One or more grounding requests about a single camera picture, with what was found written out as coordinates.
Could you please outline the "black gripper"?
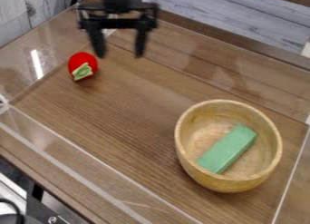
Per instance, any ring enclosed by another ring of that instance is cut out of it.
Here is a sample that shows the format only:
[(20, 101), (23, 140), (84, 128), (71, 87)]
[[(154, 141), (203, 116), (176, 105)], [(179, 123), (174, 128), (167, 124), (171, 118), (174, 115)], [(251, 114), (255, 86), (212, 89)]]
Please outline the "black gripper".
[(135, 57), (144, 54), (148, 30), (158, 27), (159, 6), (142, 0), (101, 0), (76, 6), (77, 26), (87, 29), (99, 58), (105, 56), (103, 29), (136, 29)]

